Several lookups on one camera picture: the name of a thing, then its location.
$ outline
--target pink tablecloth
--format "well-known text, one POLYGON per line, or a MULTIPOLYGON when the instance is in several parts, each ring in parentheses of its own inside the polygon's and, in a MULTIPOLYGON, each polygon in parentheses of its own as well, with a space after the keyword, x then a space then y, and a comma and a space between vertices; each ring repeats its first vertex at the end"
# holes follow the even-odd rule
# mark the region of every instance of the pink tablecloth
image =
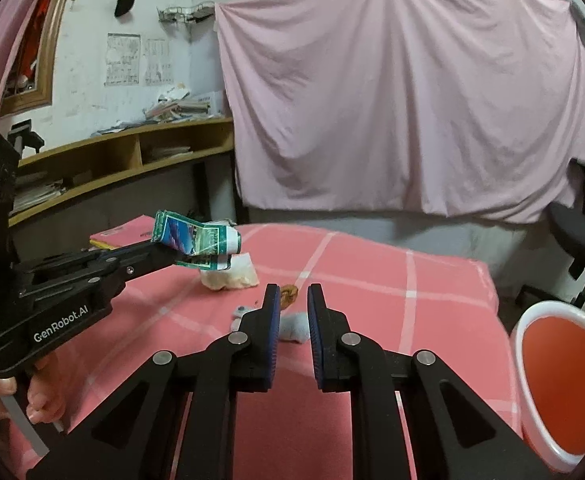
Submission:
MULTIPOLYGON (((234 308, 260 305, 267 283, 295 283, 290 310, 300 311, 308 285, 319 282, 353 330, 393 351, 432 349, 520 431, 508 337, 484 264, 304 226, 239 230, 259 286, 212 292, 197 272, 173 266, 128 283, 111 316, 60 348, 73 426, 154 352, 200 351, 227 333, 234 308)), ((351 478, 350 425, 348 394, 317 389, 310 343, 280 343, 272 390, 239 394, 234 478, 351 478)), ((23 477, 37 457, 16 431, 12 451, 23 477)))

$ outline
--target triangular cutout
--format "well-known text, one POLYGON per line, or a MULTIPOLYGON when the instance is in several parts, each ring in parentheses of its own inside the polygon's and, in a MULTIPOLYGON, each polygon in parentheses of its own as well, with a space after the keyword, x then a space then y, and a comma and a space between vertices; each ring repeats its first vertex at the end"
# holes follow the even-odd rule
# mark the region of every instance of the triangular cutout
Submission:
POLYGON ((128 396, 95 426, 92 431, 93 438, 117 449, 124 449, 130 440, 132 428, 141 411, 149 386, 145 381, 137 384, 128 396))
POLYGON ((473 408, 457 388, 448 381, 443 381, 440 389, 461 447, 468 449, 495 437, 495 428, 473 408))

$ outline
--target trash bin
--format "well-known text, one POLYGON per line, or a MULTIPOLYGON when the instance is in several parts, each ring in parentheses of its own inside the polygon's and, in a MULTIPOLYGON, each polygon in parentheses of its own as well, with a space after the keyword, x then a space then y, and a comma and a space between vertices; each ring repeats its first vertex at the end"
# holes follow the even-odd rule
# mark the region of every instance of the trash bin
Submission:
POLYGON ((529 308, 511 334, 524 438, 554 470, 585 453, 585 312, 560 301, 529 308))

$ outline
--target brown object on table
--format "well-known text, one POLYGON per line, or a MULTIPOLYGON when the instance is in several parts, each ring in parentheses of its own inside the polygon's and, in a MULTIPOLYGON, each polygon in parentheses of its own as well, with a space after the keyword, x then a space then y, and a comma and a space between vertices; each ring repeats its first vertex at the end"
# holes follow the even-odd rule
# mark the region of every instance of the brown object on table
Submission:
POLYGON ((299 289, 294 285, 284 285, 281 291, 280 310, 285 310, 295 302, 297 294, 299 294, 299 289))

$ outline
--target silver bolt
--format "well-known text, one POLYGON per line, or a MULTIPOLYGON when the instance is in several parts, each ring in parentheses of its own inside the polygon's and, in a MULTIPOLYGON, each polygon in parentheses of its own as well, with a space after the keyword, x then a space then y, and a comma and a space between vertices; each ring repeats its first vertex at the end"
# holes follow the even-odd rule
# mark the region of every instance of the silver bolt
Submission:
POLYGON ((341 342, 348 346, 357 346, 362 342, 362 337, 355 332, 346 332, 341 336, 341 342))
POLYGON ((248 341, 248 335, 243 332, 233 332, 228 334, 228 341, 233 343, 233 345, 241 345, 248 341))
POLYGON ((417 354, 417 361, 426 366, 430 366, 436 360, 437 358, 435 357, 435 354, 429 350, 422 350, 419 354, 417 354))
POLYGON ((156 365, 167 365, 172 361, 172 354, 167 350, 160 350, 152 357, 152 362, 156 365))

